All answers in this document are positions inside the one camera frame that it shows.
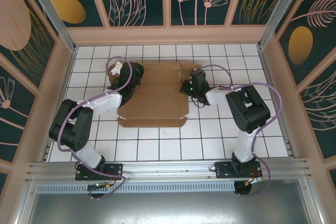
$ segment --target leaf illustration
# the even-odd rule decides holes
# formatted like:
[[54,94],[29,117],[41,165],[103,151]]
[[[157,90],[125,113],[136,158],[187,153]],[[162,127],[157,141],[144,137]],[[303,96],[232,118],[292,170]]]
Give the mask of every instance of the leaf illustration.
[[119,26],[120,24],[120,10],[117,0],[110,0],[110,11],[108,15],[109,21],[113,26]]
[[143,25],[146,17],[145,0],[110,0],[109,20],[113,26]]
[[307,14],[296,17],[307,17],[308,24],[314,27],[327,27],[336,17],[336,0],[317,0]]

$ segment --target metal sheet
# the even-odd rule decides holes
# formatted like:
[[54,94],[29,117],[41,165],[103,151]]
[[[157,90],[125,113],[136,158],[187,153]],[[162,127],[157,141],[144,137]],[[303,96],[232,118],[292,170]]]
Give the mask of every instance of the metal sheet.
[[81,194],[37,195],[29,223],[297,224],[310,220],[298,181],[275,180],[262,196],[250,198],[232,192],[116,194],[102,201]]

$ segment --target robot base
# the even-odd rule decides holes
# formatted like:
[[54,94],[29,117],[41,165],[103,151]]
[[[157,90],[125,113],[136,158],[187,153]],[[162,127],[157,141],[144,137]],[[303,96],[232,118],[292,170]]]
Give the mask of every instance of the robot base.
[[248,166],[242,168],[239,174],[237,174],[233,168],[232,162],[216,162],[215,169],[217,178],[246,178],[248,180],[249,178],[255,177],[252,170],[262,177],[260,162],[258,161],[253,161]]
[[[110,172],[111,175],[122,175],[122,164],[105,164],[105,172]],[[100,176],[90,170],[88,170],[85,166],[79,164],[77,166],[76,181],[102,181],[102,180],[110,180],[109,177]]]

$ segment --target cardboard flap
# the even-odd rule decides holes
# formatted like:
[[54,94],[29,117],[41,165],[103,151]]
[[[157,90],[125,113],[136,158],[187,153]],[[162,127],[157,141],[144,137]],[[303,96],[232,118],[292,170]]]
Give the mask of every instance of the cardboard flap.
[[160,119],[160,120],[132,120],[132,119],[123,119],[118,118],[118,122],[123,127],[182,127],[187,121],[187,117],[182,119]]

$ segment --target wire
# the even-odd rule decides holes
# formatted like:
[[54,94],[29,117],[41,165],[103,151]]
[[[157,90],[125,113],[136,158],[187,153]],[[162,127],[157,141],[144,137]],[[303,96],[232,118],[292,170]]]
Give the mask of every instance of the wire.
[[215,165],[212,165],[212,166],[210,166],[210,168],[209,168],[209,170],[211,171],[211,172],[216,172],[216,169],[214,169],[214,170],[212,170],[212,167],[215,167]]
[[204,108],[204,106],[205,106],[204,103],[203,103],[203,107],[200,107],[198,104],[196,104],[196,102],[194,101],[194,98],[193,98],[193,97],[191,97],[191,100],[192,100],[192,102],[195,104],[196,107],[198,107],[198,108],[200,108],[200,109]]
[[117,176],[117,175],[110,175],[110,174],[106,174],[106,173],[101,173],[95,169],[93,169],[92,167],[88,166],[85,162],[83,162],[79,157],[77,157],[75,155],[75,153],[70,150],[70,149],[63,149],[61,147],[61,136],[62,136],[62,133],[63,133],[63,130],[67,124],[67,122],[69,121],[71,115],[78,109],[80,108],[81,106],[85,105],[85,104],[88,104],[90,102],[93,102],[95,99],[98,99],[98,98],[101,98],[101,97],[104,97],[106,95],[109,95],[109,94],[112,94],[112,93],[116,93],[120,90],[122,90],[123,88],[125,88],[128,83],[130,82],[131,78],[132,78],[132,65],[131,63],[128,61],[128,59],[125,59],[124,57],[121,57],[121,56],[115,56],[115,57],[112,57],[111,59],[109,59],[107,62],[106,62],[106,65],[105,65],[105,68],[106,68],[106,72],[108,71],[108,68],[109,68],[109,63],[112,61],[112,60],[115,60],[115,59],[123,59],[129,66],[130,68],[130,76],[128,77],[128,80],[126,81],[126,83],[121,86],[120,88],[117,88],[115,90],[111,90],[111,91],[108,91],[108,92],[104,92],[103,94],[100,94],[100,95],[97,95],[95,97],[92,97],[90,99],[88,99],[87,101],[84,101],[84,102],[81,102],[79,103],[78,105],[76,105],[70,112],[69,114],[67,114],[67,116],[65,117],[64,121],[63,121],[63,124],[59,130],[59,133],[58,133],[58,137],[57,137],[57,148],[61,151],[61,152],[70,152],[72,157],[74,157],[74,159],[76,159],[80,164],[82,164],[83,166],[85,166],[87,169],[89,169],[90,171],[98,174],[98,175],[101,175],[101,176],[106,176],[106,177],[109,177],[109,178],[122,178],[123,181],[114,189],[112,190],[111,192],[109,193],[106,193],[104,194],[103,196],[99,197],[99,198],[93,198],[91,196],[91,191],[89,192],[89,196],[91,197],[91,199],[95,199],[95,200],[102,200],[102,199],[105,199],[107,197],[109,197],[110,195],[112,195],[116,190],[118,190],[126,181],[126,177],[124,176]]
[[253,172],[254,173],[254,175],[256,175],[257,177],[261,177],[258,173],[256,173],[256,171],[255,170],[253,170],[253,168],[251,168],[250,169],[251,170],[251,172]]

